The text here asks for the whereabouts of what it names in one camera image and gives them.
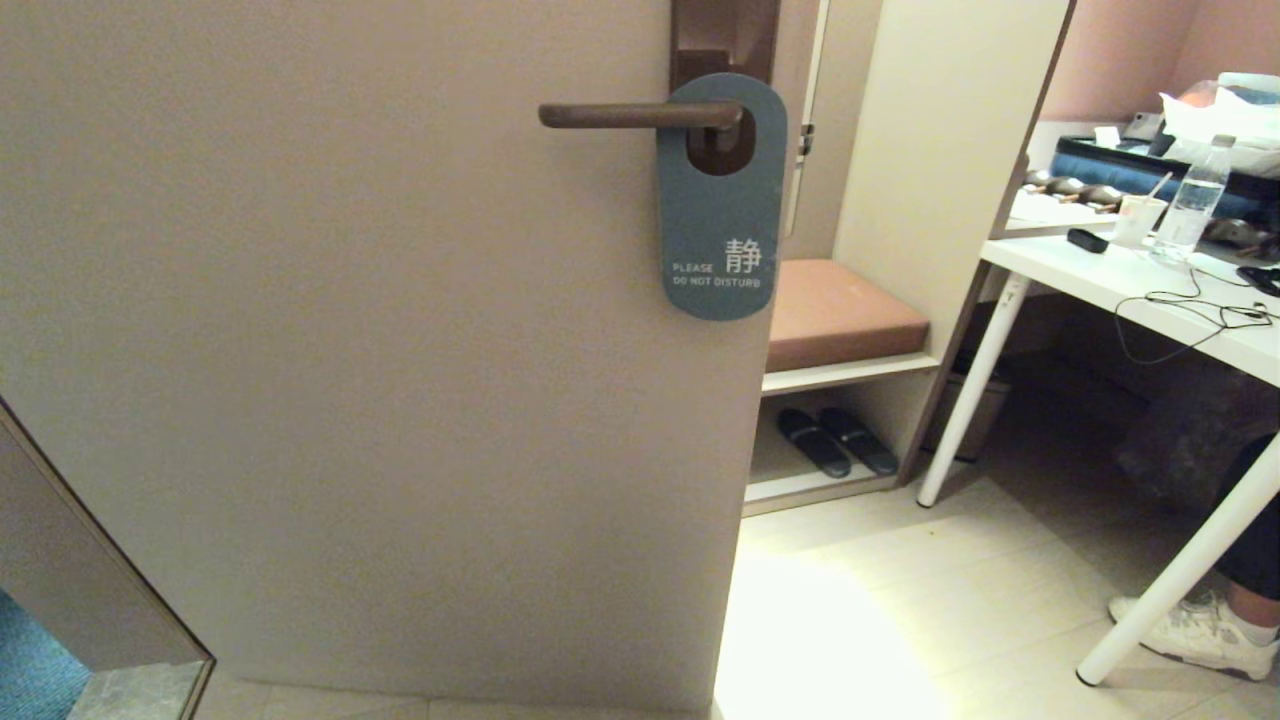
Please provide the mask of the grey waste bin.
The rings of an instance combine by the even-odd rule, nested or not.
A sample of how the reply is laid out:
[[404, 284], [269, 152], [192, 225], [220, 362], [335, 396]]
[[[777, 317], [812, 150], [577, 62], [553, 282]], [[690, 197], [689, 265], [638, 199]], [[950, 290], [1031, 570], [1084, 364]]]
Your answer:
[[[963, 384], [972, 366], [972, 354], [960, 354], [955, 360], [951, 372], [934, 409], [934, 415], [925, 430], [920, 448], [934, 452], [941, 442], [945, 427], [954, 413]], [[986, 441], [1001, 414], [1001, 410], [1012, 389], [1004, 366], [997, 363], [992, 370], [979, 402], [966, 428], [965, 436], [955, 454], [959, 462], [977, 462], [986, 446]]]

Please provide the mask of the dark brown rounded object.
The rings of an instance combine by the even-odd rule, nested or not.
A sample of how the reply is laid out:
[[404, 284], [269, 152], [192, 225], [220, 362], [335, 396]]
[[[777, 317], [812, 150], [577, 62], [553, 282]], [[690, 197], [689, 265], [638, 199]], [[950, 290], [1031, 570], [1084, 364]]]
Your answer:
[[1261, 229], [1240, 219], [1212, 219], [1201, 240], [1231, 249], [1238, 258], [1280, 263], [1280, 231]]

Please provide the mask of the person leg in dark trousers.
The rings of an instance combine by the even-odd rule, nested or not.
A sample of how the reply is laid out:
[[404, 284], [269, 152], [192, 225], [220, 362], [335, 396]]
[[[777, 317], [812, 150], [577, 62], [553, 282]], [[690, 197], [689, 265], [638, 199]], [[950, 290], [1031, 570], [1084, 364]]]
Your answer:
[[[1251, 441], [1235, 456], [1219, 489], [1221, 503], [1262, 455], [1275, 433]], [[1242, 532], [1216, 562], [1217, 571], [1247, 591], [1280, 602], [1280, 495]]]

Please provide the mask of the brown bench cushion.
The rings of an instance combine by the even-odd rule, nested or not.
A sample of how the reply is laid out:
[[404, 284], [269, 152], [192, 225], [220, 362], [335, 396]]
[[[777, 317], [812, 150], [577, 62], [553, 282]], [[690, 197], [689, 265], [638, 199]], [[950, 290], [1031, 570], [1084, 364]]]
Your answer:
[[765, 372], [919, 352], [924, 314], [829, 259], [782, 263]]

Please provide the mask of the white sneaker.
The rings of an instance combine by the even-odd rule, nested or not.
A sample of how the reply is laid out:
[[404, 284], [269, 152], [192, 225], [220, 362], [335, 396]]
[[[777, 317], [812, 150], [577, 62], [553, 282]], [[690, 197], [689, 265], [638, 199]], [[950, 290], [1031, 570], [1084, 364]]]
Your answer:
[[1178, 603], [1139, 639], [1139, 647], [1178, 662], [1262, 682], [1280, 659], [1280, 630], [1265, 641], [1261, 629], [1239, 619], [1225, 598], [1210, 594], [1201, 602]]

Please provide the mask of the dark blue suitcase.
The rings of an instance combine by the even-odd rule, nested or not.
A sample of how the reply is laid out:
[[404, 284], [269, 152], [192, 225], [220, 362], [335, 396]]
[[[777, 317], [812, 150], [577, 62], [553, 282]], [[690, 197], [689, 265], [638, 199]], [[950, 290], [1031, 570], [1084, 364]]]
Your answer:
[[[1107, 184], [1125, 193], [1147, 195], [1167, 173], [1172, 177], [1157, 193], [1170, 201], [1190, 165], [1172, 159], [1106, 149], [1084, 136], [1057, 140], [1048, 173], [1071, 177], [1083, 184]], [[1216, 218], [1239, 219], [1280, 232], [1280, 179], [1230, 170], [1226, 188], [1213, 210]]]

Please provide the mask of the white paper cup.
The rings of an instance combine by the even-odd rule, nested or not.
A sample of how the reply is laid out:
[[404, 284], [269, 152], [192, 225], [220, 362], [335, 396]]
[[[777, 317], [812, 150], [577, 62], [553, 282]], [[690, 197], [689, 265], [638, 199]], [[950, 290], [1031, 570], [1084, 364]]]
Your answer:
[[1124, 249], [1142, 249], [1167, 206], [1155, 196], [1125, 195], [1116, 211], [1111, 242]]

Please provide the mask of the white room door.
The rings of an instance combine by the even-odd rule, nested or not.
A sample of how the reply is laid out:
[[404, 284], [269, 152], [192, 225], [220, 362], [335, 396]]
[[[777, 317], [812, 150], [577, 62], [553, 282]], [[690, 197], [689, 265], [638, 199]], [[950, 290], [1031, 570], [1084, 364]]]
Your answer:
[[671, 8], [0, 0], [0, 397], [230, 673], [710, 707], [772, 300], [538, 119], [677, 102]]

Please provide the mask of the brown door lock plate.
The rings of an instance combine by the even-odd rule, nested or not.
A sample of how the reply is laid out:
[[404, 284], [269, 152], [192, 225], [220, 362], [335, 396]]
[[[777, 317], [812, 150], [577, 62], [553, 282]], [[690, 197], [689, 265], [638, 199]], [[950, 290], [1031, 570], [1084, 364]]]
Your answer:
[[[672, 0], [669, 90], [708, 74], [732, 73], [768, 85], [774, 64], [781, 0]], [[745, 168], [755, 147], [755, 120], [744, 110], [724, 129], [691, 129], [687, 156], [709, 176]]]

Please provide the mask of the white plastic bag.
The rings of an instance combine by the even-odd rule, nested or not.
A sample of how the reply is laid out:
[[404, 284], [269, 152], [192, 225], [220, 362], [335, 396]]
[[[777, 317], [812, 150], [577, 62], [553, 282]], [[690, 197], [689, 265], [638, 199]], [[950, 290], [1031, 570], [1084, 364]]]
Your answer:
[[1183, 94], [1161, 94], [1164, 158], [1193, 163], [1217, 136], [1230, 136], [1231, 172], [1280, 181], [1280, 76], [1224, 72]]

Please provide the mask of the cream bench shelf cabinet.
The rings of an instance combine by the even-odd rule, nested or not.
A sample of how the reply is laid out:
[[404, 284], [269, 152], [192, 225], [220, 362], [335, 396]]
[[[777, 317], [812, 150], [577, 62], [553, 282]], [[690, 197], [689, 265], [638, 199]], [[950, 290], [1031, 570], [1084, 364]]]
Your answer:
[[[931, 327], [919, 352], [765, 373], [745, 516], [892, 489], [915, 474], [975, 302], [980, 247], [1007, 219], [1075, 5], [823, 0], [804, 118], [814, 142], [796, 172], [781, 265], [833, 260]], [[826, 477], [778, 433], [785, 407], [818, 424], [823, 407], [851, 413], [899, 473], [876, 475], [831, 436], [852, 473]]]

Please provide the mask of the white door hanger sign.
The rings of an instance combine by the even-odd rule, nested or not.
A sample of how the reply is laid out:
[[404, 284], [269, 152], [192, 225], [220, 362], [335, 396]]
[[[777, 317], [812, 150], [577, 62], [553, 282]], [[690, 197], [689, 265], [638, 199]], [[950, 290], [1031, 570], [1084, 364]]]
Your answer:
[[707, 322], [736, 322], [773, 297], [792, 156], [788, 117], [767, 83], [736, 73], [696, 78], [672, 100], [736, 101], [754, 123], [750, 160], [727, 176], [708, 174], [689, 155], [686, 129], [655, 133], [660, 270], [669, 302]]

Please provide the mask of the white table with round legs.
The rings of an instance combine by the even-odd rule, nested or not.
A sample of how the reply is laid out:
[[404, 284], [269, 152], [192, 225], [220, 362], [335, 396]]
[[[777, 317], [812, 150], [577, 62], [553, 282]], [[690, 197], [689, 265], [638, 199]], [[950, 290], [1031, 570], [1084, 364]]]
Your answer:
[[[1062, 228], [1005, 231], [982, 245], [980, 269], [1001, 268], [1007, 275], [918, 489], [922, 507], [934, 505], [1024, 297], [1036, 283], [1115, 311], [1184, 348], [1280, 388], [1280, 299], [1245, 284], [1236, 266], [1203, 254], [1172, 265], [1119, 246], [1089, 254], [1070, 245], [1065, 234]], [[1076, 679], [1088, 687], [1100, 685], [1277, 495], [1280, 436], [1137, 598], [1134, 610], [1080, 661]]]

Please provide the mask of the black slipper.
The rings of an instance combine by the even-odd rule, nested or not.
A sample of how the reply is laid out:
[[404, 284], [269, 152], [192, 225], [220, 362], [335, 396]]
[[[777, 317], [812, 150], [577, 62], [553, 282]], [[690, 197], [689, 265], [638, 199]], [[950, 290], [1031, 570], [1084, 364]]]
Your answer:
[[823, 407], [820, 427], [844, 446], [861, 465], [878, 477], [896, 475], [900, 469], [895, 454], [860, 419], [841, 407]]
[[852, 473], [852, 461], [817, 420], [795, 407], [782, 409], [776, 418], [778, 433], [818, 471], [842, 479]]

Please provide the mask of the grey mottled bag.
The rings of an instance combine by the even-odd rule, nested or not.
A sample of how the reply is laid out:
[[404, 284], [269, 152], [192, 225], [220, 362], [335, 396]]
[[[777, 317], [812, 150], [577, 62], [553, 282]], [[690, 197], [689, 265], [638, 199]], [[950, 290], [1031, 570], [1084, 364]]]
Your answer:
[[1236, 454], [1263, 423], [1270, 386], [1239, 372], [1171, 379], [1115, 451], [1123, 474], [1162, 505], [1206, 512]]

